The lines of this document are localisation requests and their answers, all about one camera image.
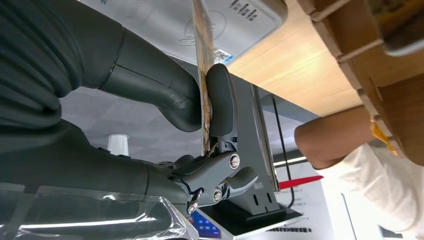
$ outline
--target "plastic wrap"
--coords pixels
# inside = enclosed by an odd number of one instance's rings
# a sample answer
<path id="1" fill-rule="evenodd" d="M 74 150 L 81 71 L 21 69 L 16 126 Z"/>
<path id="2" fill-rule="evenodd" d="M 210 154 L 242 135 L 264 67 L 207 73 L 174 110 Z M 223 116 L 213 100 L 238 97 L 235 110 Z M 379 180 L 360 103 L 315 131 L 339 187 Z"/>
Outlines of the plastic wrap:
<path id="1" fill-rule="evenodd" d="M 0 184 L 0 240 L 197 240 L 164 197 Z"/>

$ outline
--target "wooden surface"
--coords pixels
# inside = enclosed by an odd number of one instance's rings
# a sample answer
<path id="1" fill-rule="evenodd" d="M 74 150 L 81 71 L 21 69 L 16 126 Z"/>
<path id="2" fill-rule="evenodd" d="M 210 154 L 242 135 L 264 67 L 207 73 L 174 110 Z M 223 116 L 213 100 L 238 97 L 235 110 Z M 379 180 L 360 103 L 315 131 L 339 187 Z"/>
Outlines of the wooden surface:
<path id="1" fill-rule="evenodd" d="M 332 5 L 344 5 L 350 0 L 298 0 L 303 11 L 311 15 L 314 13 L 314 17 L 324 14 L 328 15 L 333 11 Z"/>
<path id="2" fill-rule="evenodd" d="M 205 156 L 211 150 L 209 132 L 212 120 L 212 105 L 206 88 L 206 74 L 214 65 L 214 40 L 212 24 L 201 0 L 193 0 L 193 23 L 196 44 L 197 72 L 201 90 L 201 151 Z"/>
<path id="3" fill-rule="evenodd" d="M 352 58 L 377 87 L 385 87 L 424 74 L 424 51 L 405 56 L 389 56 L 376 46 Z"/>
<path id="4" fill-rule="evenodd" d="M 424 166 L 424 75 L 379 89 L 385 123 L 407 157 Z"/>
<path id="5" fill-rule="evenodd" d="M 288 19 L 229 71 L 319 116 L 362 104 L 297 0 Z"/>
<path id="6" fill-rule="evenodd" d="M 364 0 L 351 0 L 329 15 L 327 23 L 344 55 L 379 38 Z"/>

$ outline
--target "paper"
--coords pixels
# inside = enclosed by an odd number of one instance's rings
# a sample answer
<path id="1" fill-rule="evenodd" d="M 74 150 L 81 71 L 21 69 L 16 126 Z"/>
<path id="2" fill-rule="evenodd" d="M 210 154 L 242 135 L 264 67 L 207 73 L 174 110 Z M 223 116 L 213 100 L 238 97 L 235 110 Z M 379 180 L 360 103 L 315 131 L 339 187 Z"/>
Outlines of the paper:
<path id="1" fill-rule="evenodd" d="M 292 179 L 318 175 L 309 162 L 290 165 L 290 172 Z M 287 181 L 286 167 L 277 168 L 276 176 L 279 182 Z M 276 192 L 275 198 L 280 204 L 288 205 L 292 200 L 290 189 L 287 188 Z M 294 187 L 294 205 L 291 209 L 302 213 L 303 216 L 300 221 L 276 229 L 276 232 L 280 233 L 278 235 L 279 239 L 335 239 L 326 198 L 320 181 L 314 181 Z"/>
<path id="2" fill-rule="evenodd" d="M 206 74 L 214 64 L 215 48 L 212 38 L 212 24 L 202 0 L 193 0 L 193 25 L 202 109 L 201 155 L 205 156 L 211 149 L 209 129 L 212 119 L 212 106 L 206 86 Z"/>

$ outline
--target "robotic arm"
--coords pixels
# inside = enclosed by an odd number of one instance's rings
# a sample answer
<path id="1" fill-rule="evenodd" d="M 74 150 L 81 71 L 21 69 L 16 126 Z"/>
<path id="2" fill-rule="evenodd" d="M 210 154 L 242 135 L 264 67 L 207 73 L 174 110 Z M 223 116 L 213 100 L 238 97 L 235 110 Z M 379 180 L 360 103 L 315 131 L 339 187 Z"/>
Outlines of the robotic arm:
<path id="1" fill-rule="evenodd" d="M 213 107 L 208 155 L 162 164 L 115 156 L 92 147 L 77 126 L 61 120 L 58 98 L 80 86 L 97 88 L 154 104 L 175 127 L 193 132 L 201 127 L 194 78 L 76 0 L 3 0 L 0 9 L 1 183 L 34 194 L 48 186 L 162 196 L 186 217 L 254 184 L 254 169 L 239 167 L 237 105 L 224 65 L 207 73 Z"/>

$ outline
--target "metal bolt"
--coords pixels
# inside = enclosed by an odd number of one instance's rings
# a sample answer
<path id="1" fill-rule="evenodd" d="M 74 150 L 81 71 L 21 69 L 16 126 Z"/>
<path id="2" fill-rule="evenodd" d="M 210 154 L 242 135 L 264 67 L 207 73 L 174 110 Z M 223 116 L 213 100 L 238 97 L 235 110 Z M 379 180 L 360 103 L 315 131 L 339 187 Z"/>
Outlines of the metal bolt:
<path id="1" fill-rule="evenodd" d="M 239 167 L 240 165 L 240 158 L 239 155 L 237 154 L 233 154 L 229 157 L 229 168 L 231 168 L 232 170 L 235 170 Z"/>
<path id="2" fill-rule="evenodd" d="M 194 203 L 192 203 L 192 204 L 190 204 L 188 206 L 187 213 L 188 214 L 192 214 L 192 213 L 194 213 L 196 211 L 197 208 L 198 208 L 198 203 L 197 202 L 194 202 Z"/>
<path id="3" fill-rule="evenodd" d="M 212 197 L 213 202 L 218 203 L 219 201 L 221 201 L 221 198 L 223 197 L 223 192 L 221 191 L 221 189 L 215 189 L 212 196 L 213 196 Z"/>

